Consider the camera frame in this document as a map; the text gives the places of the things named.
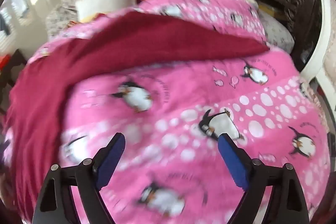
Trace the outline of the dark red garment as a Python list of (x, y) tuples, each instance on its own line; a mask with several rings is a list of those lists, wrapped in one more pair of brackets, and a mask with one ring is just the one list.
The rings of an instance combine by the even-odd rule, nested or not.
[(11, 183), (18, 214), (32, 221), (38, 194), (58, 161), (61, 125), (72, 87), (90, 77), (170, 61), (217, 60), (264, 53), (255, 39), (136, 11), (110, 19), (90, 39), (71, 39), (25, 66), (11, 89), (4, 126), (13, 130)]

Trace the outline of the pink penguin blanket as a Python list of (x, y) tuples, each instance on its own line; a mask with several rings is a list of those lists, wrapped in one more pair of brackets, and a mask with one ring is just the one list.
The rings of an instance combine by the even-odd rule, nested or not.
[[(266, 45), (256, 10), (246, 0), (149, 0), (75, 24), (41, 46), (28, 64), (71, 39), (90, 39), (128, 12), (171, 16), (220, 34)], [(101, 195), (117, 223), (227, 223), (242, 190), (217, 148), (227, 133), (250, 157), (291, 163), (309, 215), (330, 173), (325, 117), (288, 53), (217, 60), (170, 61), (96, 75), (74, 85), (61, 125), (58, 161), (92, 158), (117, 132), (126, 146)], [(17, 211), (11, 183), (13, 130), (1, 144), (1, 200)]]

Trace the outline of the white chair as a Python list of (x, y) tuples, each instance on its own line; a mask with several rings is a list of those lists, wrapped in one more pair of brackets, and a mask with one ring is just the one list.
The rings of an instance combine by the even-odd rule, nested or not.
[(311, 58), (301, 72), (307, 81), (316, 79), (332, 114), (335, 114), (335, 0), (321, 0), (322, 25)]

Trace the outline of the white pillow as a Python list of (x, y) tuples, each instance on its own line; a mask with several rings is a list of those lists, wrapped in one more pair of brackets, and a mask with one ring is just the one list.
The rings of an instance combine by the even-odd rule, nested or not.
[(77, 0), (77, 20), (80, 23), (89, 22), (96, 14), (108, 14), (134, 6), (136, 3), (137, 0)]

